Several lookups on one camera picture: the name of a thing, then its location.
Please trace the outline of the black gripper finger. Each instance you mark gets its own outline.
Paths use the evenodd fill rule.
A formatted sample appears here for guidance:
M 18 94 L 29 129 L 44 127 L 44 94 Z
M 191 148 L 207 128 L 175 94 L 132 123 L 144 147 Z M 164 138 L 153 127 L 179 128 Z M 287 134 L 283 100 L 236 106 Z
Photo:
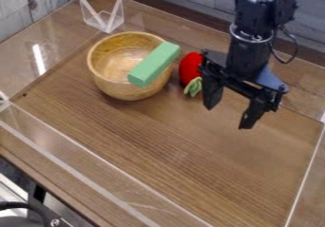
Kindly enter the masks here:
M 221 99 L 223 81 L 204 72 L 201 77 L 203 105 L 211 110 Z
M 254 98 L 249 100 L 248 107 L 241 113 L 237 128 L 251 129 L 255 122 L 259 120 L 264 113 L 264 101 L 260 98 Z

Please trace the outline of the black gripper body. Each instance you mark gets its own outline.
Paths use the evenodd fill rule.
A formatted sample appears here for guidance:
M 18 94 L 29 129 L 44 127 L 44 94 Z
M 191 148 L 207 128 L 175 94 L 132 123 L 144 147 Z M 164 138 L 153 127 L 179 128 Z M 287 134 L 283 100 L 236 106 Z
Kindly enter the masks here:
M 201 51 L 203 61 L 199 71 L 209 73 L 223 81 L 223 88 L 229 88 L 248 101 L 260 98 L 264 101 L 264 112 L 275 111 L 287 85 L 271 73 L 268 58 L 274 32 L 264 36 L 243 32 L 229 25 L 231 43 L 225 54 L 205 49 Z

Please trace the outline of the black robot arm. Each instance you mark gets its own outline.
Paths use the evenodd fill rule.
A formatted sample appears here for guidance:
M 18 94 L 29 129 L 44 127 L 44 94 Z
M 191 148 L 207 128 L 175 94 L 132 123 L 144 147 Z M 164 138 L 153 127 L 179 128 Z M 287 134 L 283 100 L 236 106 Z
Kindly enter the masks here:
M 213 50 L 201 51 L 203 105 L 216 106 L 223 89 L 229 88 L 248 99 L 237 127 L 249 129 L 262 115 L 275 111 L 287 85 L 275 76 L 268 60 L 278 57 L 274 40 L 287 33 L 286 23 L 294 19 L 295 0 L 235 0 L 235 20 L 228 27 L 231 43 L 223 60 Z

